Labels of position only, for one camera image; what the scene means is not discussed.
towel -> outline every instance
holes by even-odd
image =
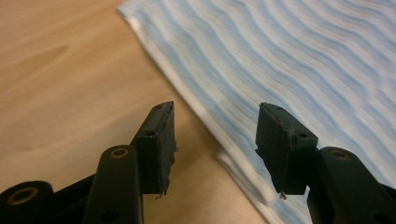
[[[127,0],[118,10],[271,223],[311,219],[306,194],[280,200],[255,152],[261,102],[396,187],[395,1]]]

wood grain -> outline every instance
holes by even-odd
[[[265,223],[216,159],[219,143],[116,12],[120,1],[0,1],[0,191],[95,172],[149,110],[174,101],[179,152],[146,223]]]

screw hole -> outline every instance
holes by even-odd
[[[392,224],[393,223],[389,217],[387,217],[384,214],[380,214],[380,213],[374,214],[374,219],[378,223],[383,223],[383,224]]]
[[[128,149],[126,148],[117,148],[114,149],[113,151],[111,151],[110,156],[112,158],[118,159],[118,158],[122,158],[124,156],[126,156],[128,154]]]
[[[332,150],[330,150],[330,153],[336,157],[339,160],[343,160],[343,161],[348,161],[350,160],[350,156],[349,154],[347,154],[345,151],[337,149],[337,148],[333,148]]]
[[[115,221],[117,218],[119,218],[119,212],[115,209],[108,210],[107,212],[102,214],[103,223]]]
[[[8,197],[7,203],[10,205],[19,205],[22,203],[27,203],[32,200],[38,193],[38,188],[27,187],[20,189]]]

wooden table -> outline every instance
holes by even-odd
[[[219,143],[118,15],[120,0],[0,2],[0,191],[62,189],[128,144],[149,110],[174,101],[179,152],[146,223],[264,223],[217,161]]]

striped cloth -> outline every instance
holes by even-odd
[[[310,216],[306,195],[279,199],[256,155],[261,102],[396,187],[395,1],[127,0],[119,11],[270,222]]]

